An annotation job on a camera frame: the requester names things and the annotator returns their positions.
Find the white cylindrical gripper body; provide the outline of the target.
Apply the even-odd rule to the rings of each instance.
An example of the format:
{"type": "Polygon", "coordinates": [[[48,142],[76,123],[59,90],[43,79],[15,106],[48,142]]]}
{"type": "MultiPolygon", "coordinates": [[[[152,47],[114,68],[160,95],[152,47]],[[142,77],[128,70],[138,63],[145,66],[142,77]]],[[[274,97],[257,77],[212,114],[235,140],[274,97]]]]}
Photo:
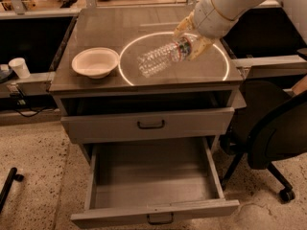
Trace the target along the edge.
{"type": "Polygon", "coordinates": [[[213,0],[200,0],[194,8],[193,24],[198,33],[209,39],[224,37],[237,23],[215,7],[213,0]]]}

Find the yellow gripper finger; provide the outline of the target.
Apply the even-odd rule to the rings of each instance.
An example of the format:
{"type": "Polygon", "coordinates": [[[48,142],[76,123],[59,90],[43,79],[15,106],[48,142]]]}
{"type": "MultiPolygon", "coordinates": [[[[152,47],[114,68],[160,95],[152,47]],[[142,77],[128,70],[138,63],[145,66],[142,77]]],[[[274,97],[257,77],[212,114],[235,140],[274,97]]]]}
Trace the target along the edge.
{"type": "Polygon", "coordinates": [[[174,37],[181,37],[185,33],[193,31],[195,29],[194,25],[194,13],[191,11],[188,16],[186,16],[183,20],[179,22],[176,26],[173,36],[174,37]]]}
{"type": "Polygon", "coordinates": [[[188,60],[193,60],[199,57],[202,53],[208,50],[214,44],[214,40],[204,37],[198,36],[193,42],[191,46],[191,53],[188,56],[188,60]]]}

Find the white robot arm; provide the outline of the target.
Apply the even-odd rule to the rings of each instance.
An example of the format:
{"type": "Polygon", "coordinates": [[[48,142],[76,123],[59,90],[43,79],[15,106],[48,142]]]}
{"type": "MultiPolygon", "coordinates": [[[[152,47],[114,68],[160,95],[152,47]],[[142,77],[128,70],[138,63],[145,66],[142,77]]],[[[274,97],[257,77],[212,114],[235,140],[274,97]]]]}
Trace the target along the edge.
{"type": "MultiPolygon", "coordinates": [[[[175,28],[174,37],[195,30],[199,34],[190,59],[197,58],[220,39],[248,10],[266,0],[200,0],[175,28]]],[[[275,0],[287,14],[302,39],[307,42],[307,0],[275,0]]]]}

